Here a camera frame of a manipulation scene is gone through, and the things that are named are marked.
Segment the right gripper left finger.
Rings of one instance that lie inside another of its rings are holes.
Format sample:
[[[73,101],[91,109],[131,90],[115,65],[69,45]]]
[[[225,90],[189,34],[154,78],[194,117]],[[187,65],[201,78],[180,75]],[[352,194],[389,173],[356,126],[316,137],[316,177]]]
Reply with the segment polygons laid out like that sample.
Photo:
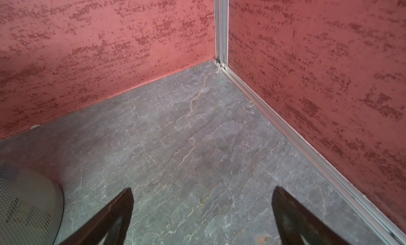
[[[88,222],[62,242],[63,245],[122,245],[130,226],[134,198],[124,189]]]

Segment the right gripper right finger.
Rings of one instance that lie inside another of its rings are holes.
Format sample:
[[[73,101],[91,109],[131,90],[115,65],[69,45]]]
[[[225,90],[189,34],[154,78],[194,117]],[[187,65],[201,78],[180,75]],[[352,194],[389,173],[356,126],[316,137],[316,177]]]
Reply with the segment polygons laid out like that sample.
[[[272,195],[272,208],[283,245],[347,245],[283,187]]]

